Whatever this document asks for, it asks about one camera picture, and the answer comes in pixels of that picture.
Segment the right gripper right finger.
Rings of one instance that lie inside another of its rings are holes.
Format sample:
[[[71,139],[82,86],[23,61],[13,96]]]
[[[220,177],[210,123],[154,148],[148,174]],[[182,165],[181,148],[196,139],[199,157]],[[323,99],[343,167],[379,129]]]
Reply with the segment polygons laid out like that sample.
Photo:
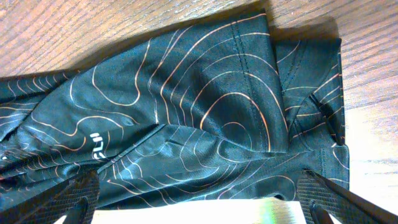
[[[307,223],[397,223],[397,215],[312,170],[300,172],[296,193]]]

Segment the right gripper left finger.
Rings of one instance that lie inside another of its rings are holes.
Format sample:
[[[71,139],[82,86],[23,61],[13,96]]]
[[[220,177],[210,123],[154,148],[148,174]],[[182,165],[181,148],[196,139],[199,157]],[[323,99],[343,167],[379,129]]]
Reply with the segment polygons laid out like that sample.
[[[3,210],[3,223],[88,224],[93,219],[100,192],[96,170],[75,175],[24,202]]]

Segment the black printed cycling jersey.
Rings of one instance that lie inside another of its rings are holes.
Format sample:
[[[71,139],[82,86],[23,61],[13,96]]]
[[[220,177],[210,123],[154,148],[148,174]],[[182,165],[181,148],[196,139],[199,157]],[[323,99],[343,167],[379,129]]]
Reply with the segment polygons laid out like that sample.
[[[1,208],[92,169],[106,210],[296,200],[303,169],[348,188],[340,46],[272,41],[261,11],[2,80]]]

